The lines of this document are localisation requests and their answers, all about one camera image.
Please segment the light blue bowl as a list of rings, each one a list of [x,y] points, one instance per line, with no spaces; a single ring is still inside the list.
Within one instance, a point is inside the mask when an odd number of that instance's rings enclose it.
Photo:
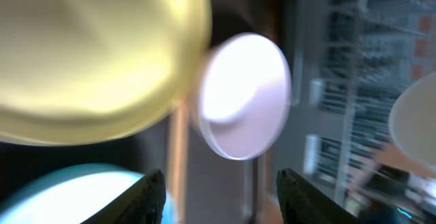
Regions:
[[[145,175],[101,163],[57,170],[11,196],[1,206],[1,224],[82,223]],[[161,223],[175,223],[176,217],[166,190]]]

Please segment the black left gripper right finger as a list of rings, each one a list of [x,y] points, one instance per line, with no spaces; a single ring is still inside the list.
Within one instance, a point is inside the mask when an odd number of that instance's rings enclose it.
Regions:
[[[277,172],[276,186],[285,224],[361,224],[290,168]]]

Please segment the white green cup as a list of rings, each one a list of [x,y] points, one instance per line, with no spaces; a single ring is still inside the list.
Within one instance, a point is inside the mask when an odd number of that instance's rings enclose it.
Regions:
[[[435,73],[405,89],[388,119],[392,141],[411,159],[435,170]]]

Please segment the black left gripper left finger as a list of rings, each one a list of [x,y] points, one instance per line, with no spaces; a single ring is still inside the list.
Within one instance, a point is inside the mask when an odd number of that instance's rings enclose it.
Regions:
[[[82,224],[161,224],[166,182],[153,170]]]

